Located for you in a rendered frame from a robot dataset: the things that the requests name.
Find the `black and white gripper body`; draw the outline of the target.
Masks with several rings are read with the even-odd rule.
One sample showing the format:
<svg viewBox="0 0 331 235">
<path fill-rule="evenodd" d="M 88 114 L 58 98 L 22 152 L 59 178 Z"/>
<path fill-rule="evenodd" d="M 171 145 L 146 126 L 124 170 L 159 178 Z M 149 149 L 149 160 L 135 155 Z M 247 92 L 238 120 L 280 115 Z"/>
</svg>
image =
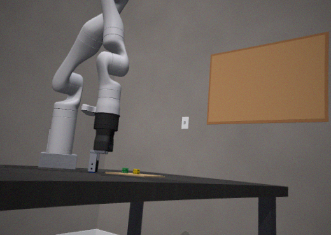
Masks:
<svg viewBox="0 0 331 235">
<path fill-rule="evenodd" d="M 113 137 L 118 131 L 120 100 L 111 97 L 99 97 L 96 107 L 83 104 L 81 111 L 88 116 L 95 116 L 94 150 L 112 152 Z"/>
</svg>

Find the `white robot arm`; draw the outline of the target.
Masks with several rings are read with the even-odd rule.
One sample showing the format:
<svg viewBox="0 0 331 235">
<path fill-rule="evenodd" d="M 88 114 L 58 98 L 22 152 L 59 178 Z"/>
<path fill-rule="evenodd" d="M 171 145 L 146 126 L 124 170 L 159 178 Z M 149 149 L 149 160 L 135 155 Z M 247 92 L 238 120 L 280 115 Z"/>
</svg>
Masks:
<svg viewBox="0 0 331 235">
<path fill-rule="evenodd" d="M 129 58 L 124 45 L 124 26 L 120 17 L 128 1 L 101 0 L 102 14 L 83 25 L 72 49 L 57 70 L 52 88 L 56 92 L 68 95 L 66 100 L 54 104 L 47 153 L 72 154 L 76 119 L 83 91 L 83 77 L 73 71 L 79 64 L 95 55 L 102 44 L 109 52 L 101 52 L 96 61 L 99 77 L 98 98 L 111 97 L 120 100 L 121 85 L 109 75 L 123 77 L 129 71 Z"/>
</svg>

